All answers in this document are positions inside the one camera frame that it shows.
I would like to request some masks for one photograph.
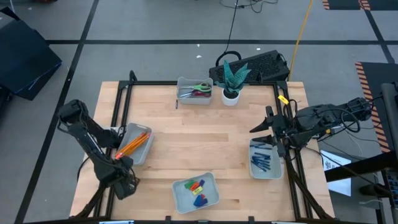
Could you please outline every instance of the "potted plant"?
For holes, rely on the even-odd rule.
[[[246,63],[241,67],[235,75],[232,73],[231,68],[226,60],[224,60],[224,83],[216,82],[217,86],[223,88],[223,95],[221,100],[226,106],[234,106],[238,103],[243,88],[243,81],[251,70],[248,69]]]

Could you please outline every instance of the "black bag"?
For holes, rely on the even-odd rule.
[[[0,86],[33,100],[62,61],[44,38],[8,7],[0,12],[14,19],[0,29]]]

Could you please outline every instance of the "yellow cable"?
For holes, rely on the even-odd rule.
[[[292,77],[293,67],[294,67],[294,58],[296,57],[297,48],[299,46],[301,36],[303,35],[303,31],[304,31],[305,24],[307,23],[308,15],[310,14],[310,10],[312,7],[312,1],[313,0],[310,0],[310,5],[308,6],[307,12],[305,13],[304,21],[301,24],[300,34],[298,35],[298,39],[297,39],[296,45],[294,47],[292,63],[290,64],[290,73],[289,73],[289,77],[287,78],[287,81],[290,81],[290,78]]]

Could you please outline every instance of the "gray plastic bin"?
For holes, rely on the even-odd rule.
[[[204,180],[203,190],[200,194],[205,195],[208,203],[202,207],[196,207],[193,205],[197,195],[194,195],[192,191],[185,188],[185,184],[190,180],[195,180],[199,182]],[[216,180],[213,173],[207,172],[205,174],[199,175],[197,177],[192,177],[186,180],[178,180],[173,183],[173,196],[175,207],[178,213],[184,214],[187,212],[192,212],[201,208],[209,207],[210,205],[217,204],[220,201],[220,195],[218,194],[218,188],[216,185]]]
[[[211,98],[213,97],[213,91],[211,91],[210,97],[190,97],[190,98],[180,98],[178,96],[189,93],[192,90],[189,89],[180,89],[180,86],[186,86],[186,85],[199,85],[201,83],[207,83],[211,86],[211,89],[213,90],[213,80],[211,78],[207,78],[205,80],[189,80],[184,77],[180,77],[177,80],[177,98],[180,103],[182,104],[191,104],[191,105],[209,105]]]
[[[138,137],[143,132],[150,133],[149,139],[147,139],[143,144],[141,144],[131,155],[130,158],[134,161],[134,166],[143,165],[145,163],[145,158],[148,155],[149,149],[154,140],[154,133],[152,133],[151,128],[145,127],[136,123],[129,123],[127,125],[126,133],[124,134],[123,140],[119,146],[119,150],[124,146],[129,144],[132,140]]]
[[[272,147],[270,144],[266,144],[265,147],[272,148],[270,149],[258,149],[252,145],[261,144],[260,142],[254,142],[250,140],[249,146],[249,167],[250,167],[250,176],[255,179],[279,179],[282,177],[282,165],[278,155],[278,148],[276,146]],[[269,162],[270,170],[264,172],[262,169],[258,168],[256,165],[251,163],[251,157],[255,156],[255,152],[259,152],[261,154],[266,154],[271,156],[271,160]]]

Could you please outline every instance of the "artificial plant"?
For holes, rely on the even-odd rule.
[[[235,93],[235,95],[237,95],[239,91],[242,90],[243,82],[250,71],[251,70],[248,69],[248,64],[246,63],[234,75],[229,67],[229,63],[224,60],[224,83],[216,82],[216,84],[219,87],[224,88],[227,93]]]

